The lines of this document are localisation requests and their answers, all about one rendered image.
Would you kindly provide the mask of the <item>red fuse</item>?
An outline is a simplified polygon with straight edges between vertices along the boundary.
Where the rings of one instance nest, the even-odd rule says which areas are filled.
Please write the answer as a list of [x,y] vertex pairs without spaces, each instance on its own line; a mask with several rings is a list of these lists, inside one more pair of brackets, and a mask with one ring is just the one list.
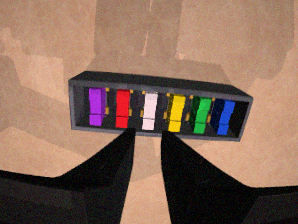
[[128,127],[130,89],[117,89],[116,128]]

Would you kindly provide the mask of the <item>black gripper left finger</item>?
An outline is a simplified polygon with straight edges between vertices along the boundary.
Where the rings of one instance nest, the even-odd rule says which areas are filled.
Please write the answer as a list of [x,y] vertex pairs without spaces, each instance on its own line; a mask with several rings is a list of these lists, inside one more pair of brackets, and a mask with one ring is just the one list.
[[0,171],[0,221],[8,224],[120,224],[133,167],[128,128],[59,177]]

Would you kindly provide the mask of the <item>dark grey fuse block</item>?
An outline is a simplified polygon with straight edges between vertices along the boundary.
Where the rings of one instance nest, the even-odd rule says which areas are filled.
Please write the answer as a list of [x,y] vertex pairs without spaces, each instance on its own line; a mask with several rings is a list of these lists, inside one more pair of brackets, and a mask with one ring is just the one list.
[[[180,132],[172,132],[182,140],[241,141],[249,119],[254,97],[231,84],[181,80],[177,77],[126,75],[126,73],[84,71],[69,83],[69,115],[71,129],[94,133],[121,135],[136,128],[136,136],[162,137],[168,131],[164,111],[168,111],[166,93],[185,95]],[[132,116],[128,127],[116,128],[116,92],[133,89],[129,96]],[[142,129],[141,109],[145,95],[142,91],[157,92],[154,128]]]

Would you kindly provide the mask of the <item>yellow fuse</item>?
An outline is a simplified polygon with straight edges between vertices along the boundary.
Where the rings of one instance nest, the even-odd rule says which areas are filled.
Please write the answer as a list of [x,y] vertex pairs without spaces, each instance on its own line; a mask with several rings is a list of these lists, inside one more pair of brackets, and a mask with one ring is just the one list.
[[185,95],[180,93],[170,93],[168,115],[166,115],[166,123],[168,123],[168,131],[180,132],[182,109],[185,107]]

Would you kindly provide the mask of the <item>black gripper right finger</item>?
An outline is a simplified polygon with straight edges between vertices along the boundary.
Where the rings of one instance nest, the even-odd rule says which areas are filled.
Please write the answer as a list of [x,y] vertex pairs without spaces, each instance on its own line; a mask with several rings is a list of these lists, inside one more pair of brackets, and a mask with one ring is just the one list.
[[298,185],[246,186],[170,131],[162,132],[161,168],[170,224],[265,224],[298,216]]

